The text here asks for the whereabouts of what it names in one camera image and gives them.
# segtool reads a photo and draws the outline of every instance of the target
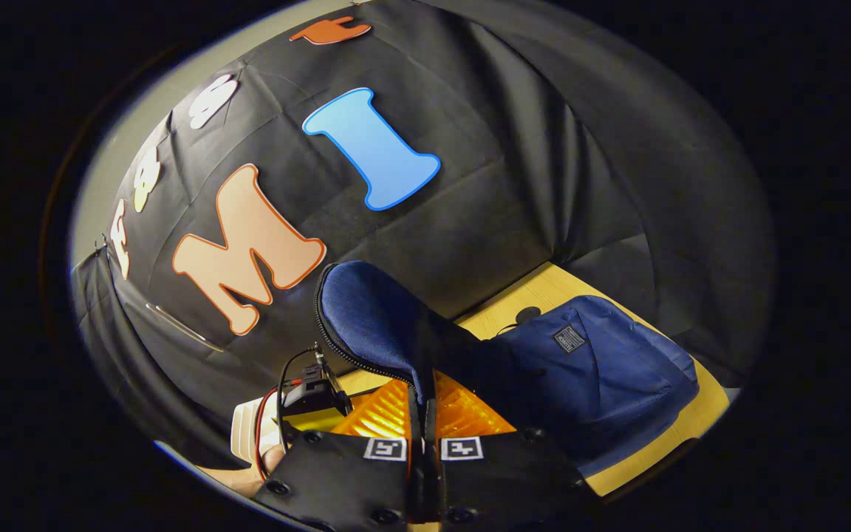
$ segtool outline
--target orange translucent object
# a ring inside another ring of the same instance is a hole
[[[484,437],[516,430],[452,377],[439,371],[434,376],[436,437]],[[411,437],[409,391],[405,383],[394,379],[368,397],[331,432],[358,437]]]

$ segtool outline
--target zipper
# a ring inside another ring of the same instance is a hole
[[[345,361],[348,361],[348,363],[352,364],[353,366],[363,369],[365,371],[369,371],[369,373],[375,373],[376,375],[396,378],[396,380],[402,381],[403,383],[406,383],[409,386],[412,386],[413,389],[415,389],[415,384],[413,384],[412,381],[410,381],[408,378],[405,378],[402,375],[398,375],[393,371],[389,371],[382,367],[372,366],[371,364],[366,363],[364,360],[361,360],[357,355],[352,354],[349,351],[348,347],[338,346],[338,344],[335,343],[334,339],[330,336],[330,333],[328,333],[327,325],[324,323],[324,320],[321,317],[321,289],[322,287],[324,287],[325,280],[327,280],[327,274],[330,273],[331,269],[333,269],[334,266],[338,266],[338,264],[340,264],[340,262],[333,262],[331,264],[328,264],[324,268],[324,272],[321,272],[321,279],[318,280],[317,289],[314,292],[314,319],[317,321],[317,327],[319,330],[321,330],[321,336],[324,337],[325,343],[327,343],[327,346],[330,347],[331,350],[334,351],[334,353],[337,353],[338,356],[340,356]]]

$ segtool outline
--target letter cutout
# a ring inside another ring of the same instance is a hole
[[[269,268],[274,286],[287,290],[307,277],[327,254],[320,239],[305,239],[274,209],[258,188],[257,177],[254,165],[241,166],[216,195],[224,247],[190,233],[182,237],[172,260],[174,272],[189,276],[239,336],[256,326],[258,310],[239,305],[228,290],[271,304],[271,292],[258,270],[256,256]]]
[[[121,198],[114,213],[114,221],[111,222],[111,242],[117,251],[117,260],[120,262],[120,275],[127,280],[129,273],[129,253],[124,249],[127,245],[127,231],[124,229],[124,199]]]
[[[341,17],[337,20],[315,21],[303,30],[291,36],[288,41],[297,41],[301,37],[307,39],[311,44],[334,44],[347,39],[359,37],[369,31],[369,24],[358,24],[354,27],[342,27],[345,21],[354,20],[354,17]]]
[[[412,151],[370,100],[372,90],[354,89],[311,112],[301,128],[333,141],[369,185],[368,208],[386,210],[419,191],[442,163],[435,155]]]
[[[146,205],[146,197],[156,186],[156,179],[160,177],[160,162],[157,160],[156,147],[148,149],[140,160],[140,167],[136,169],[133,176],[133,208],[137,212],[143,212]]]
[[[206,87],[202,93],[192,101],[189,106],[189,127],[198,130],[202,128],[212,118],[212,115],[219,111],[232,94],[239,87],[239,82],[232,80],[231,74],[220,75],[209,87]]]

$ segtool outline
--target dark background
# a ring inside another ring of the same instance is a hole
[[[43,227],[67,226],[73,186],[50,206],[48,197],[68,149],[85,154],[99,138],[99,127],[81,136],[88,117],[107,123],[154,72],[277,7],[0,6],[0,528],[271,529],[124,417],[68,334],[66,297],[41,292],[36,273],[66,276],[64,256],[40,263],[38,246]],[[780,264],[747,393],[602,525],[851,530],[851,3],[568,7],[668,65],[720,112],[763,179]]]

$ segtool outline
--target backpack label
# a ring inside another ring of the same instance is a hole
[[[564,329],[558,330],[557,334],[554,334],[553,340],[567,354],[570,354],[574,349],[582,346],[582,344],[587,343],[587,340],[569,324]]]

